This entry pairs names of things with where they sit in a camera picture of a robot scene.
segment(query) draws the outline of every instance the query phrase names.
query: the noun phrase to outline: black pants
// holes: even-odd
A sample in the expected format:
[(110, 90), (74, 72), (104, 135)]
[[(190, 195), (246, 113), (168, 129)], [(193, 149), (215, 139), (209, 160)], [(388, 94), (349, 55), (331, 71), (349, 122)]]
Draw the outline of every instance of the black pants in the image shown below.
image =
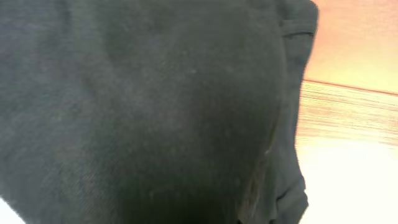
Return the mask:
[(3, 0), (0, 195), (26, 223), (297, 223), (308, 0)]

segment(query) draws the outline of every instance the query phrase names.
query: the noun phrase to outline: black garment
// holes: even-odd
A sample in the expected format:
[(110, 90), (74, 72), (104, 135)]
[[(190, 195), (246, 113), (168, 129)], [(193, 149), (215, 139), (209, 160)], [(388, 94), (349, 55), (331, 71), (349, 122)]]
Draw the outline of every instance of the black garment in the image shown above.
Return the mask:
[(0, 195), (27, 223), (297, 223), (307, 0), (3, 0)]

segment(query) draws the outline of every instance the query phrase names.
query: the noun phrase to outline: trousers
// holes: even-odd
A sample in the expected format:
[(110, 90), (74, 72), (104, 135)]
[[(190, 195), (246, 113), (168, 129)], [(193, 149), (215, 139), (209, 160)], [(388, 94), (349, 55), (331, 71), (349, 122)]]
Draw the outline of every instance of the trousers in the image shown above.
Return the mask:
[(298, 223), (308, 0), (3, 0), (0, 196), (26, 223)]

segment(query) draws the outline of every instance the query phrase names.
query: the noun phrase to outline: black fabric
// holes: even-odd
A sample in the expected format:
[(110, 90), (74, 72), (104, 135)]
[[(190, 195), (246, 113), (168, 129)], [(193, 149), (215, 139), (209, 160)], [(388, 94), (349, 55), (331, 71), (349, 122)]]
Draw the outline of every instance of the black fabric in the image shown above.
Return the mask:
[(0, 196), (26, 223), (297, 223), (316, 13), (304, 0), (1, 1)]

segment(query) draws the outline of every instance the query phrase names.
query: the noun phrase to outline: wooden surface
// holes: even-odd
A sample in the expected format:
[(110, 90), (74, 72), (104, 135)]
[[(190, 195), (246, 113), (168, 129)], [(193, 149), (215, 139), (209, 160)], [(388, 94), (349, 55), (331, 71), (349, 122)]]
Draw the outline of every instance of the wooden surface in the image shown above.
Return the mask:
[(313, 1), (320, 17), (306, 79), (398, 93), (398, 1)]
[(300, 103), (301, 224), (398, 223), (398, 96), (304, 82)]

